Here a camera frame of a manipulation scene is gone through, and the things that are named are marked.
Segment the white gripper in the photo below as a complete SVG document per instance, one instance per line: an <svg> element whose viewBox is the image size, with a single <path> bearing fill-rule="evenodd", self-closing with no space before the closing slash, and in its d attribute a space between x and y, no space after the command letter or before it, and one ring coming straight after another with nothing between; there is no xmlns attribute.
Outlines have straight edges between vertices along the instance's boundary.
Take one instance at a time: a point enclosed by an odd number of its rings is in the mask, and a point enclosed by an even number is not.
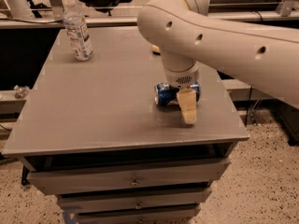
<svg viewBox="0 0 299 224"><path fill-rule="evenodd" d="M185 123L194 124L197 121L196 91L187 87L198 80L199 63L195 63L185 71L171 71L164 68L164 72L167 82L172 87L181 89L177 93L177 99Z"/></svg>

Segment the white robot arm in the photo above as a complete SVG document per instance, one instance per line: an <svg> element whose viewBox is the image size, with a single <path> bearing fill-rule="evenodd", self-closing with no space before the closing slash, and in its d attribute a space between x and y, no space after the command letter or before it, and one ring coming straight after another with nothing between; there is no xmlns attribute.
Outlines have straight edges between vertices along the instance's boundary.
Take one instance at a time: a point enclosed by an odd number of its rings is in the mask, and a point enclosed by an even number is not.
<svg viewBox="0 0 299 224"><path fill-rule="evenodd" d="M179 89L184 122L197 120L199 65L208 65L299 108L299 32L210 18L208 0L150 0L137 15L142 36L159 48L167 82Z"/></svg>

